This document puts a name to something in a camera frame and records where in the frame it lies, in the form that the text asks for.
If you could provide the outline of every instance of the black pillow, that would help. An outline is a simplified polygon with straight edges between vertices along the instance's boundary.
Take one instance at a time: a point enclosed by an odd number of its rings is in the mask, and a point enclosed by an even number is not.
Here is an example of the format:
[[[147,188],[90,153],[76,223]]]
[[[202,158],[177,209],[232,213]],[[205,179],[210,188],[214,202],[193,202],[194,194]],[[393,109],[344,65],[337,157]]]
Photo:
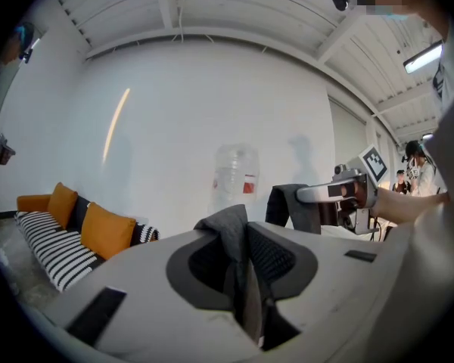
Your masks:
[[[89,203],[89,200],[81,196],[77,197],[76,204],[74,205],[73,211],[70,214],[69,225],[67,225],[67,229],[77,230],[79,233],[81,232],[82,223],[84,222],[84,218],[86,217]]]
[[[138,223],[136,223],[135,228],[133,228],[133,235],[131,236],[130,246],[144,244],[146,242],[151,242],[153,240],[159,239],[160,233],[156,228],[148,225],[139,225]]]

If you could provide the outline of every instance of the fluorescent light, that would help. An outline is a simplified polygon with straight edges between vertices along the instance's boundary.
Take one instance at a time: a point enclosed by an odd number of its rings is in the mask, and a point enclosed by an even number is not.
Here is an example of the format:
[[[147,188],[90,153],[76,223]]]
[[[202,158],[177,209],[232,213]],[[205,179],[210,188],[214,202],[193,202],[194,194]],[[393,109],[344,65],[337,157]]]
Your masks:
[[[120,116],[121,110],[123,109],[123,105],[128,98],[129,88],[126,89],[123,96],[121,97],[120,102],[116,110],[114,111],[113,119],[111,120],[111,124],[109,125],[109,131],[107,132],[106,142],[104,143],[104,152],[103,152],[103,164],[106,161],[107,152],[109,151],[109,144],[111,143],[111,138],[113,137],[114,128],[116,127],[116,121]]]
[[[39,40],[40,40],[40,38],[38,38],[36,41],[34,41],[34,43],[32,44],[32,46],[30,47],[32,50],[33,50],[34,47],[37,46],[37,43],[39,43]]]
[[[408,74],[420,69],[421,67],[435,61],[442,54],[442,41],[434,43],[431,47],[419,52],[416,56],[411,57],[403,63]]]

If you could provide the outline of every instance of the floor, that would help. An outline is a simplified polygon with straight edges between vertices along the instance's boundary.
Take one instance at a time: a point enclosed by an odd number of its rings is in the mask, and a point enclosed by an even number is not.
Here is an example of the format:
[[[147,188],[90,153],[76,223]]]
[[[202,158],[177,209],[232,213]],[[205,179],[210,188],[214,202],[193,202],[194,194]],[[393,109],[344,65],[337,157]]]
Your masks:
[[[14,219],[0,220],[0,266],[18,287],[17,300],[39,310],[60,293],[48,280]]]

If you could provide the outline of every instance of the sofa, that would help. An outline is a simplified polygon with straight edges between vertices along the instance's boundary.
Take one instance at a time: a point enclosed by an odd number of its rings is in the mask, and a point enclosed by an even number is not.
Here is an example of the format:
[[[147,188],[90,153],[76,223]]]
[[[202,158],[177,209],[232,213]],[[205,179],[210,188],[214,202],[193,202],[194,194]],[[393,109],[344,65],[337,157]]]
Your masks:
[[[67,199],[56,197],[58,188]],[[60,292],[125,248],[160,237],[156,228],[110,213],[61,183],[53,194],[18,197],[15,221]]]

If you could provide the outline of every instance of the plastic water bottle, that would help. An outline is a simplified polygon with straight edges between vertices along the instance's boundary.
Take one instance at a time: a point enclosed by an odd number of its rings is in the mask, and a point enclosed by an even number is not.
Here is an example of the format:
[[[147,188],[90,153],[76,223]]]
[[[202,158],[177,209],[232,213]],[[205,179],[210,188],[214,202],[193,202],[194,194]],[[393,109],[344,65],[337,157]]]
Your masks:
[[[214,214],[235,204],[244,204],[249,209],[256,201],[258,180],[257,150],[247,144],[223,145],[216,153],[208,213]]]

